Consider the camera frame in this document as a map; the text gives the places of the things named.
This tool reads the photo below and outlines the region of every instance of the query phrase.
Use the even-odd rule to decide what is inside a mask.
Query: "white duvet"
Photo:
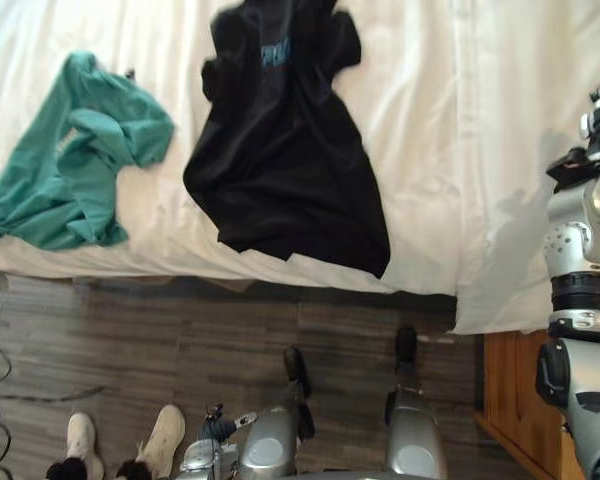
[[[363,137],[391,262],[381,280],[293,255],[239,254],[193,203],[182,171],[210,106],[200,69],[225,0],[0,1],[0,172],[67,54],[90,50],[169,111],[165,161],[118,177],[130,240],[43,252],[0,239],[0,271],[40,277],[198,275],[458,295],[456,332],[543,328],[546,165],[578,143],[600,81],[600,0],[341,0],[361,65],[335,87]]]

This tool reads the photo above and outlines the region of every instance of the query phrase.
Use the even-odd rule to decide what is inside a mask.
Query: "gray wood floor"
[[[165,403],[183,409],[185,440],[194,438],[205,404],[224,402],[228,415],[263,407],[285,385],[281,353],[294,343],[313,379],[310,406],[317,426],[316,438],[300,452],[299,468],[380,468],[393,336],[400,324],[410,323],[421,334],[420,371],[452,478],[528,480],[474,425],[474,338],[444,333],[453,325],[453,308],[439,296],[267,284],[236,294],[195,279],[139,286],[10,278],[9,291],[0,292],[0,346],[13,372],[0,383],[0,394],[106,389],[59,404],[2,401],[1,419],[13,435],[4,464],[20,478],[41,478],[63,455],[68,416],[81,410],[97,424],[113,478]],[[0,432],[0,452],[4,442]]]

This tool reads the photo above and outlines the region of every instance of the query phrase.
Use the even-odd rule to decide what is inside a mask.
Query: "teal shirt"
[[[116,175],[162,161],[173,128],[134,82],[72,53],[0,176],[0,236],[45,250],[126,240]]]

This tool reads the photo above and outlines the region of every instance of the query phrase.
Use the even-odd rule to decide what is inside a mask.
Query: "wooden nightstand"
[[[584,480],[560,412],[535,391],[536,359],[545,332],[484,336],[484,411],[478,424],[535,478]]]

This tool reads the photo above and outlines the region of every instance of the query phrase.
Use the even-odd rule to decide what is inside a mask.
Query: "black cable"
[[[4,352],[4,350],[2,350],[1,348],[0,348],[0,356],[2,357],[2,359],[4,360],[4,362],[7,366],[6,373],[4,375],[0,376],[0,382],[1,382],[9,376],[9,374],[11,373],[12,367],[11,367],[11,360],[9,360],[9,357]],[[35,395],[0,395],[0,400],[18,400],[18,401],[30,402],[30,403],[61,403],[61,402],[70,402],[73,400],[82,400],[85,398],[89,398],[94,395],[97,395],[98,393],[102,392],[104,389],[105,389],[104,386],[94,387],[94,388],[89,388],[87,390],[83,390],[76,394],[65,395],[65,396],[61,396],[61,397],[39,397],[39,396],[35,396]],[[6,458],[7,454],[9,453],[9,449],[11,448],[11,432],[9,431],[9,428],[2,422],[0,422],[0,430],[2,430],[2,432],[4,433],[4,435],[7,439],[7,443],[5,444],[4,449],[2,450],[2,454],[0,455],[0,472],[2,472],[5,475],[7,480],[14,480],[11,470],[9,470],[8,467],[5,467],[2,465],[2,461]]]

